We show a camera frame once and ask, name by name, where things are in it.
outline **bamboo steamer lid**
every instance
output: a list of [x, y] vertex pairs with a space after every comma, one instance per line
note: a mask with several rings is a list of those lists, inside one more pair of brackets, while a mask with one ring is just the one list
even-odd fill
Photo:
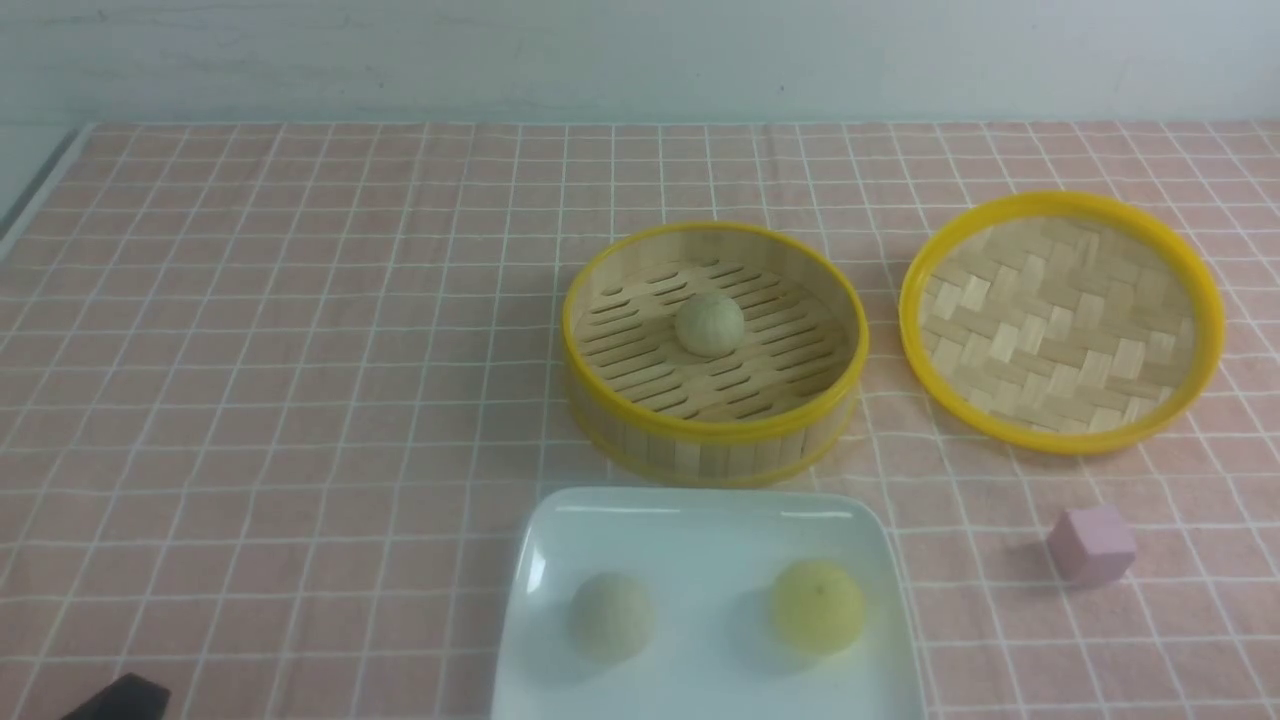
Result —
[[943, 406], [1069, 454], [1167, 425], [1208, 383], [1225, 324], [1185, 241], [1135, 208], [1069, 192], [954, 220], [913, 263], [900, 313], [908, 360]]

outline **dough ball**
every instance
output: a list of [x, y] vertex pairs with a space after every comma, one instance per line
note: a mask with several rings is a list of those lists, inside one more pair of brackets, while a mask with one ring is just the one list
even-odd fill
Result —
[[854, 644], [867, 621], [867, 601], [849, 573], [829, 560], [801, 560], [773, 583], [773, 628], [782, 642], [814, 656]]
[[676, 340], [694, 355], [728, 355], [742, 345], [744, 334], [742, 309], [723, 292], [695, 295], [676, 311]]
[[568, 611], [573, 647], [604, 665], [635, 657], [653, 635], [649, 593], [630, 575], [602, 573], [593, 577], [577, 589]]

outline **woven bamboo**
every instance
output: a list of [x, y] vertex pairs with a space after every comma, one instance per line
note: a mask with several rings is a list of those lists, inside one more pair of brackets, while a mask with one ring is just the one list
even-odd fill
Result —
[[[681, 304], [723, 292], [746, 336], [704, 359], [676, 340]], [[867, 355], [847, 281], [804, 246], [756, 228], [658, 228], [614, 246], [575, 279], [563, 334], [582, 429], [650, 478], [753, 486], [817, 460], [845, 427]]]
[[1000, 223], [925, 283], [929, 361], [973, 407], [1050, 433], [1101, 433], [1151, 414], [1192, 372], [1197, 323], [1147, 243], [1087, 219]]

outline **white wall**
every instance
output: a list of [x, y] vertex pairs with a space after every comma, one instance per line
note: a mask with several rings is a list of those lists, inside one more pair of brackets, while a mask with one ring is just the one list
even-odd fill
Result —
[[1263, 115], [1277, 0], [0, 0], [0, 122]]

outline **black object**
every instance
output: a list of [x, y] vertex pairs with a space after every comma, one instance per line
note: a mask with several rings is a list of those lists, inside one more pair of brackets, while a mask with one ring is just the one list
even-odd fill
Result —
[[169, 706], [169, 691], [129, 673], [102, 688], [63, 720], [160, 720]]

